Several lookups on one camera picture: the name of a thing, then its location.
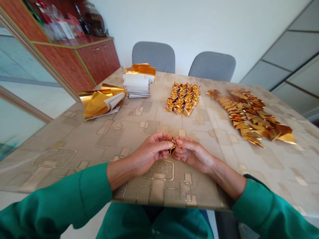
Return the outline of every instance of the cabinet door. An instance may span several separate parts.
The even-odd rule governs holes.
[[[104,43],[102,46],[101,53],[104,54],[104,57],[105,57],[106,62],[107,62],[107,66],[105,69],[106,76],[104,77],[104,79],[105,79],[105,78],[109,77],[110,75],[112,75],[114,73],[114,71],[116,71],[121,66],[120,66],[119,59],[117,57],[117,53],[116,53],[113,41],[107,41],[106,43]]]
[[[78,49],[77,52],[97,85],[120,67],[111,40]]]

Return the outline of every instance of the folded gold paper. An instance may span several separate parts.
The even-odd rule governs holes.
[[[151,67],[148,63],[133,64],[132,67],[126,68],[126,74],[141,74],[154,76],[155,81],[156,68]]]
[[[207,94],[228,112],[233,126],[241,131],[244,139],[263,148],[259,136],[271,141],[282,140],[296,144],[292,129],[282,125],[272,114],[265,112],[262,100],[253,96],[250,91],[237,87],[229,88],[227,92],[230,96],[222,96],[218,90],[210,90]]]
[[[174,146],[168,150],[168,155],[172,155],[175,152],[175,149],[177,147],[175,139],[173,137],[171,141],[174,143]]]
[[[102,115],[109,113],[112,109],[117,109],[120,107],[125,98],[125,90],[123,88],[112,86],[108,84],[102,85],[102,90],[97,91],[84,91],[78,92],[78,96],[84,106],[85,120],[90,120]],[[112,97],[114,97],[114,102],[116,105],[109,105],[105,102],[105,100],[112,101]]]
[[[166,110],[174,111],[177,115],[183,113],[185,116],[190,116],[199,102],[199,89],[200,86],[196,84],[174,82],[170,98],[167,99]]]

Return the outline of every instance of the gray chair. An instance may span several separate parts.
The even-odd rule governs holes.
[[[149,63],[157,71],[175,73],[174,50],[164,43],[139,41],[132,50],[132,63]]]
[[[230,82],[235,67],[236,60],[233,56],[218,52],[204,51],[195,57],[188,75]]]

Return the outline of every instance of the patterned tablecloth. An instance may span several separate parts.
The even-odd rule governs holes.
[[[122,87],[124,72],[121,67],[104,83]],[[189,117],[165,110],[174,81],[201,86],[200,102]],[[293,129],[298,145],[263,139],[263,149],[243,139],[226,110],[205,93],[217,89],[226,94],[226,88],[238,86],[264,100],[265,111]],[[150,91],[149,98],[126,98],[118,113],[89,121],[83,121],[82,104],[74,104],[0,163],[0,190],[30,193],[86,167],[124,158],[149,135],[167,131],[200,142],[303,215],[319,215],[319,129],[295,110],[264,88],[163,72],[156,73]],[[208,176],[171,157],[120,187],[114,200],[206,209],[229,209],[232,203]]]

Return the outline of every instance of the glass bottle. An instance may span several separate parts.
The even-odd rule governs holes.
[[[103,18],[95,8],[94,4],[88,1],[83,4],[85,6],[85,20],[90,26],[91,33],[96,37],[108,37],[105,31]]]
[[[33,17],[36,19],[36,21],[43,26],[44,20],[40,16],[40,14],[33,8],[33,6],[28,2],[28,0],[24,0],[24,2],[27,8],[29,9],[29,11],[31,12],[31,14],[33,15]]]
[[[75,3],[75,8],[76,8],[77,15],[78,15],[77,18],[79,20],[79,23],[80,23],[82,29],[83,29],[84,34],[91,34],[89,25],[86,23],[86,21],[82,17],[81,11],[76,3]]]

